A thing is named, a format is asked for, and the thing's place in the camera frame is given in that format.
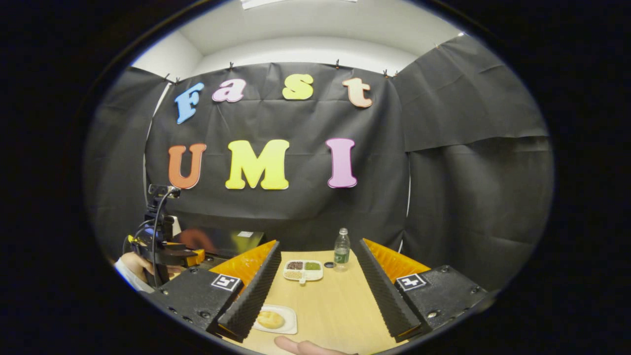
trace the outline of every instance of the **ridged foam pad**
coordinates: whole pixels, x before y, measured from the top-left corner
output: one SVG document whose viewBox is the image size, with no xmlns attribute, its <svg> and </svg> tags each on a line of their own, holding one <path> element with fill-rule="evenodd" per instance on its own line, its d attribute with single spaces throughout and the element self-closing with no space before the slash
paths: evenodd
<svg viewBox="0 0 631 355">
<path fill-rule="evenodd" d="M 241 296 L 219 317 L 217 334 L 243 342 L 268 296 L 280 262 L 280 243 L 277 242 Z"/>
<path fill-rule="evenodd" d="M 377 301 L 381 317 L 383 317 L 390 336 L 396 342 L 401 342 L 421 333 L 424 326 L 421 320 L 407 305 L 399 291 L 383 271 L 379 262 L 364 240 L 359 241 L 359 246 L 353 251 L 357 256 L 359 265 L 366 277 L 372 295 Z"/>
</svg>

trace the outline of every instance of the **black fabric backdrop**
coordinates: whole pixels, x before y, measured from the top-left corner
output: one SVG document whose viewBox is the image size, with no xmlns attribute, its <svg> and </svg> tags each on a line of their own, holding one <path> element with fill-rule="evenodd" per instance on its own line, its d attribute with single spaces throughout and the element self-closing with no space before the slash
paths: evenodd
<svg viewBox="0 0 631 355">
<path fill-rule="evenodd" d="M 410 154 L 402 253 L 493 290 L 526 262 L 553 191 L 545 122 L 513 72 L 456 37 L 393 80 Z"/>
<path fill-rule="evenodd" d="M 96 110 L 86 141 L 86 207 L 105 254 L 118 259 L 124 238 L 146 210 L 143 152 L 153 111 L 167 82 L 129 68 Z"/>
<path fill-rule="evenodd" d="M 286 100 L 285 78 L 292 74 L 314 78 L 313 96 Z M 370 85 L 372 106 L 359 108 L 348 100 L 342 81 L 361 78 Z M 238 102 L 215 102 L 211 96 L 225 80 L 247 82 Z M 193 117 L 177 124 L 175 98 L 199 83 L 199 103 Z M 205 143 L 198 184 L 169 201 L 182 229 L 213 226 L 264 231 L 281 242 L 283 250 L 332 249 L 340 227 L 351 242 L 369 238 L 398 248 L 408 197 L 408 158 L 401 139 L 399 100 L 392 82 L 373 72 L 323 64 L 282 63 L 236 67 L 195 76 L 174 86 L 153 120 L 146 148 L 151 183 L 168 184 L 168 149 L 173 145 Z M 332 189 L 330 138 L 355 141 L 351 150 L 353 175 L 348 189 Z M 259 155 L 270 140 L 289 141 L 285 152 L 286 190 L 229 190 L 232 152 L 228 144 L 247 140 Z M 188 176 L 191 153 L 182 158 Z"/>
<path fill-rule="evenodd" d="M 283 98 L 284 80 L 295 73 L 314 77 L 311 98 Z M 371 107 L 349 102 L 341 82 L 353 77 L 371 86 L 366 92 Z M 219 84 L 235 78 L 247 82 L 244 98 L 213 101 Z M 195 115 L 177 124 L 175 98 L 200 81 L 204 89 Z M 122 238 L 144 211 L 142 146 L 163 87 L 161 78 L 130 69 L 95 118 L 92 135 L 98 138 L 86 149 L 94 150 L 86 156 L 87 191 L 95 194 L 88 204 L 112 258 L 120 255 Z M 514 276 L 543 231 L 553 190 L 546 135 L 519 79 L 463 36 L 394 78 L 324 64 L 272 63 L 172 85 L 146 142 L 146 173 L 149 183 L 169 184 L 168 149 L 205 143 L 198 184 L 167 205 L 183 229 L 264 231 L 284 250 L 326 250 L 346 227 L 352 243 L 368 238 L 397 250 L 403 239 L 404 254 L 429 267 L 450 264 L 492 290 Z M 355 141 L 351 157 L 358 184 L 353 188 L 327 185 L 331 153 L 325 141 L 330 138 Z M 258 155 L 274 139 L 290 142 L 289 188 L 264 190 L 259 181 L 254 189 L 227 189 L 228 144 L 247 140 Z M 183 176 L 190 164 L 187 151 Z"/>
</svg>

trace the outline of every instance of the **orange object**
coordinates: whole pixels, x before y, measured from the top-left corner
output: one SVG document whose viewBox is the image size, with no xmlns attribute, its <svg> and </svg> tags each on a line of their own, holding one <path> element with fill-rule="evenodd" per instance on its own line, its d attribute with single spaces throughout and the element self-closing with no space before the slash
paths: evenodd
<svg viewBox="0 0 631 355">
<path fill-rule="evenodd" d="M 240 278 L 243 282 L 243 288 L 241 289 L 241 292 L 239 292 L 239 294 L 241 294 L 250 282 L 252 282 L 256 272 L 259 271 L 261 265 L 265 259 L 267 259 L 269 252 L 272 250 L 275 243 L 276 241 L 274 240 L 259 245 L 252 250 L 246 251 L 243 254 L 237 255 L 234 258 L 213 267 L 209 271 Z"/>
<path fill-rule="evenodd" d="M 390 279 L 392 283 L 394 283 L 398 277 L 430 270 L 430 268 L 418 261 L 399 254 L 390 248 L 386 248 L 383 245 L 379 245 L 365 238 L 363 241 L 366 242 L 370 252 L 372 252 L 372 255 L 375 257 L 381 268 L 384 269 L 388 279 Z"/>
</svg>

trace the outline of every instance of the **cable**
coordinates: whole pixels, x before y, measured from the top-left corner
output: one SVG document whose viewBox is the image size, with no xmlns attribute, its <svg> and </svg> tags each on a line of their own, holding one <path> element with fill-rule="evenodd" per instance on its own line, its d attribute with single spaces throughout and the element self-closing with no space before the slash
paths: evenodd
<svg viewBox="0 0 631 355">
<path fill-rule="evenodd" d="M 134 239 L 136 239 L 136 237 L 138 237 L 138 234 L 140 234 L 140 232 L 142 232 L 144 229 L 141 229 L 142 226 L 144 226 L 147 223 L 151 223 L 153 222 L 155 219 L 149 219 L 146 220 L 142 223 L 140 223 L 140 226 L 138 226 L 138 231 L 136 231 L 136 233 L 134 234 Z M 125 239 L 123 239 L 122 241 L 122 253 L 125 253 L 125 247 L 127 246 L 127 242 L 128 242 L 128 237 L 126 236 Z"/>
<path fill-rule="evenodd" d="M 164 204 L 164 201 L 167 199 L 167 197 L 171 195 L 171 193 L 173 193 L 173 191 L 169 190 L 167 193 L 164 194 L 162 200 L 160 200 L 160 203 L 158 204 L 158 210 L 156 211 L 156 218 L 153 221 L 153 235 L 151 236 L 151 261 L 153 263 L 153 281 L 156 288 L 158 287 L 158 277 L 156 276 L 156 232 L 158 230 L 158 219 L 160 218 L 160 210 L 162 209 L 162 205 Z"/>
</svg>

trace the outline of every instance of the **letter f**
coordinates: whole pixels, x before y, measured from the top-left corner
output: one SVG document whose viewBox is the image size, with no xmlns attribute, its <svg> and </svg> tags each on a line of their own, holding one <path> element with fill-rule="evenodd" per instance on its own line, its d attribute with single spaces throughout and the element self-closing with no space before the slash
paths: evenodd
<svg viewBox="0 0 631 355">
<path fill-rule="evenodd" d="M 199 94 L 197 92 L 203 88 L 204 84 L 197 83 L 192 88 L 183 92 L 182 95 L 175 98 L 178 112 L 177 124 L 186 121 L 195 114 L 195 108 L 193 108 L 193 106 L 197 105 L 199 102 Z"/>
</svg>

